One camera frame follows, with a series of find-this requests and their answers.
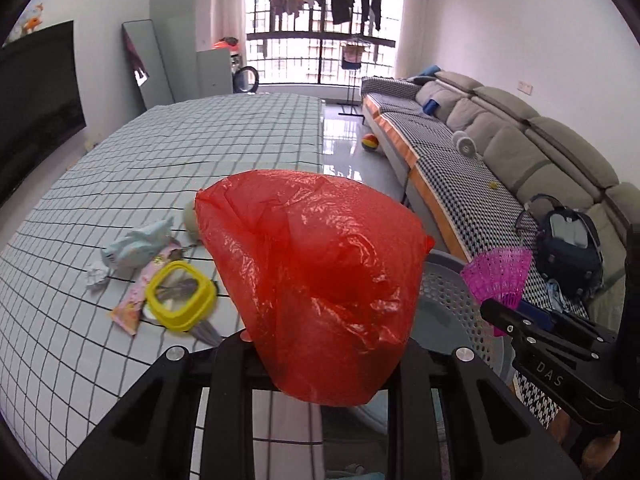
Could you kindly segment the small white desk fan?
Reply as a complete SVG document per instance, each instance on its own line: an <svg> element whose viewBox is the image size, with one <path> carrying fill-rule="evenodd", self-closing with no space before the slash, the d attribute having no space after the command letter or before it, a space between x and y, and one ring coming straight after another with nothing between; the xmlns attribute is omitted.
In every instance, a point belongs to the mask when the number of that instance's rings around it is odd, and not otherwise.
<svg viewBox="0 0 640 480"><path fill-rule="evenodd" d="M464 131L456 131L451 137L454 148L463 157L474 159L477 154L477 147L474 140L468 136Z"/></svg>

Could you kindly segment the red plastic bag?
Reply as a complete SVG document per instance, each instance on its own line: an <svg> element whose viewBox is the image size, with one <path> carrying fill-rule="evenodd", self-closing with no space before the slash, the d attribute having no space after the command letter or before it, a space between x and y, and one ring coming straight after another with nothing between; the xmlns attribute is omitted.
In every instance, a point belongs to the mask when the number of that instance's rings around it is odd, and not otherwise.
<svg viewBox="0 0 640 480"><path fill-rule="evenodd" d="M360 182L281 169L232 174L194 210L274 385L368 403L404 354L435 245L418 216Z"/></svg>

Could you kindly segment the pink snack wrapper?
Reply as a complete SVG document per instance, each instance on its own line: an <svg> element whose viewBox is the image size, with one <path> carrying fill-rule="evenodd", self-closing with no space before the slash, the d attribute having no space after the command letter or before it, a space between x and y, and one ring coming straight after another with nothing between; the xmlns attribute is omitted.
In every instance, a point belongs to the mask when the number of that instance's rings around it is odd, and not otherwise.
<svg viewBox="0 0 640 480"><path fill-rule="evenodd" d="M124 299L110 312L111 320L128 335L134 336L140 324L141 312L145 303L145 291L152 278L172 260L182 258L182 246L178 242L171 242L163 248L140 271Z"/></svg>

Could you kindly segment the grey perforated laundry basket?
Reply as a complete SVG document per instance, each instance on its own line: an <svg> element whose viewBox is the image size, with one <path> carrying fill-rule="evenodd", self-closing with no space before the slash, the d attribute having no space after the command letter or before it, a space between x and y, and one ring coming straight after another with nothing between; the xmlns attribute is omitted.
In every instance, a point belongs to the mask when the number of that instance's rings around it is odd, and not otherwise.
<svg viewBox="0 0 640 480"><path fill-rule="evenodd" d="M462 280L462 260L433 250L426 258L411 338L426 350L450 354L459 347L477 356L510 384L514 375L510 342L494 335Z"/></svg>

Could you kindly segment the dark blue backpack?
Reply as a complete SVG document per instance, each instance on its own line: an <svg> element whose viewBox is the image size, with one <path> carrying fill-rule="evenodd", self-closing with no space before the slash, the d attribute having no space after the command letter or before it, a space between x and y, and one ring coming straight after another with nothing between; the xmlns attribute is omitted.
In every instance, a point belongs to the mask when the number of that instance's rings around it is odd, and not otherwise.
<svg viewBox="0 0 640 480"><path fill-rule="evenodd" d="M526 228L525 218L533 218L534 203L540 200L548 202L551 209L537 222L536 229ZM563 296L571 302L588 302L602 287L601 242L588 214L563 205L549 194L539 193L524 204L514 230L521 242L526 233L534 234L538 273L546 280L556 281Z"/></svg>

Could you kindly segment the beige fluffy round pouch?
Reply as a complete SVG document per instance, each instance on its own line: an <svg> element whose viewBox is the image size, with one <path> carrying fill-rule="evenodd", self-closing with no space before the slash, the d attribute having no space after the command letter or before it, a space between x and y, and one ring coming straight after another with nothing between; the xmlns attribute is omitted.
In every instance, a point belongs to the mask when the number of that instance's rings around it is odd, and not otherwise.
<svg viewBox="0 0 640 480"><path fill-rule="evenodd" d="M190 200L190 202L187 202L183 206L182 223L192 240L201 239L200 229L198 228L198 219L196 218L195 213L194 200Z"/></svg>

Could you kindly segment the black clothes stand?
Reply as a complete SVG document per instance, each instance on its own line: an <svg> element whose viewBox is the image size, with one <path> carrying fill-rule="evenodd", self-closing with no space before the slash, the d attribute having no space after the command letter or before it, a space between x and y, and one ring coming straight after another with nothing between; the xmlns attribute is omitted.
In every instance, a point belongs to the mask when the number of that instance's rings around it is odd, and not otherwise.
<svg viewBox="0 0 640 480"><path fill-rule="evenodd" d="M356 99L357 78L362 67L362 57L367 43L361 37L349 38L342 45L341 68L347 73L346 98L340 103L342 117L362 117Z"/></svg>

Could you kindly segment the grey cabinet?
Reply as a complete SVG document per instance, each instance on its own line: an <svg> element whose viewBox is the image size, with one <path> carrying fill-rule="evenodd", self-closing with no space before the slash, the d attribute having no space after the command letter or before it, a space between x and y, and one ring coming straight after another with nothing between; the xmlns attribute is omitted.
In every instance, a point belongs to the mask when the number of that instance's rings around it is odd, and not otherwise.
<svg viewBox="0 0 640 480"><path fill-rule="evenodd" d="M226 96L233 92L231 53L229 49L213 49L196 54L200 97Z"/></svg>

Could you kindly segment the grey sectional sofa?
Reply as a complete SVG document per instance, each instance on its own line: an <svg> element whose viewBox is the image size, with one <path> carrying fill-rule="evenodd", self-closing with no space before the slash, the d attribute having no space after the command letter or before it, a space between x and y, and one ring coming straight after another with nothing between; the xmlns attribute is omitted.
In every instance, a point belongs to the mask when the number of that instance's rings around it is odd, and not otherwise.
<svg viewBox="0 0 640 480"><path fill-rule="evenodd" d="M596 225L601 286L572 311L617 330L625 296L627 230L639 190L570 127L513 94L457 73L423 86L363 78L364 120L439 249L464 261L502 246L535 245L554 197Z"/></svg>

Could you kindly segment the houndstooth sofa cover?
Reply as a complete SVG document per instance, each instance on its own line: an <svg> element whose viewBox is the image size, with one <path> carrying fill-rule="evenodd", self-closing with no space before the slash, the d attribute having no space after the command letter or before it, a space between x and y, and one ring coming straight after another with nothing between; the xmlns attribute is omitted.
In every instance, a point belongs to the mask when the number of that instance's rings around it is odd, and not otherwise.
<svg viewBox="0 0 640 480"><path fill-rule="evenodd" d="M363 121L378 137L402 199L437 248L463 261L496 247L533 246L534 234L521 242L514 222L536 194L582 211L601 196L574 162L534 135L546 120L508 92L470 78L433 78L418 86L366 77L360 94ZM439 102L434 116L422 110L429 99ZM474 159L454 148L451 137L459 130L474 140ZM545 200L534 203L524 226L534 230L550 208Z"/></svg>

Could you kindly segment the white tissue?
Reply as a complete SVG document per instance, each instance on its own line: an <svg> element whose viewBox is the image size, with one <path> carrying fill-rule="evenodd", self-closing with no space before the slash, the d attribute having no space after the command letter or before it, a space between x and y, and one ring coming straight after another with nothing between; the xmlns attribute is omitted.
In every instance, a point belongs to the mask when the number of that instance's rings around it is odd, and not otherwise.
<svg viewBox="0 0 640 480"><path fill-rule="evenodd" d="M107 284L110 278L110 268L101 261L90 263L85 270L86 287L97 289Z"/></svg>

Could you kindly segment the plush toys on television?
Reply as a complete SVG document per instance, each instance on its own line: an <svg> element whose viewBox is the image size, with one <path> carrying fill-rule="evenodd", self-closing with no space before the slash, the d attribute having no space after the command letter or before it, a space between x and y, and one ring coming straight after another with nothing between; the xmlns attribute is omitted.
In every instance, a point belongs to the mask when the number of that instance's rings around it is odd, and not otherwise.
<svg viewBox="0 0 640 480"><path fill-rule="evenodd" d="M10 44L17 39L21 39L32 34L42 24L43 10L44 5L42 3L37 3L31 8L25 10L18 18L4 43Z"/></svg>

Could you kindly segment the dark spiky hair clip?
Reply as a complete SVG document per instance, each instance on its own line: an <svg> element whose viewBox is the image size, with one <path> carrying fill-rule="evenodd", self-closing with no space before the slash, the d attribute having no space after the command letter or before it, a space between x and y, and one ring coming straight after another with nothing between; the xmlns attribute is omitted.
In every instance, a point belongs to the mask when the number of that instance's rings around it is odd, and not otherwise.
<svg viewBox="0 0 640 480"><path fill-rule="evenodd" d="M148 306L157 322L168 330L190 334L204 344L217 347L222 336L208 319L217 297L215 282L178 278L158 284L150 292Z"/></svg>

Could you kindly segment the yellow square plastic frame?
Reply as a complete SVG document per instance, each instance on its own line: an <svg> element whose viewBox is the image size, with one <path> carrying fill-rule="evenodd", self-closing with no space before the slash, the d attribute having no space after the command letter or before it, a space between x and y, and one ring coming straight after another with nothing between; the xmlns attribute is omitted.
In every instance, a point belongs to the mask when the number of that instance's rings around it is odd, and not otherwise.
<svg viewBox="0 0 640 480"><path fill-rule="evenodd" d="M190 263L175 260L153 275L144 292L146 306L160 325L187 333L213 312L218 287Z"/></svg>

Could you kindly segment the pink plastic folding fan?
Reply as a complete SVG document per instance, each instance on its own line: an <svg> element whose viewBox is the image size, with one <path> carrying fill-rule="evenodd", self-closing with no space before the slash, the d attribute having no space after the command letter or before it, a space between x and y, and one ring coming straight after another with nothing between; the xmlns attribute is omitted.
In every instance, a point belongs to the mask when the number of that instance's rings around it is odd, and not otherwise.
<svg viewBox="0 0 640 480"><path fill-rule="evenodd" d="M528 279L533 253L525 247L497 247L482 252L460 275L479 306L493 299L515 310Z"/></svg>

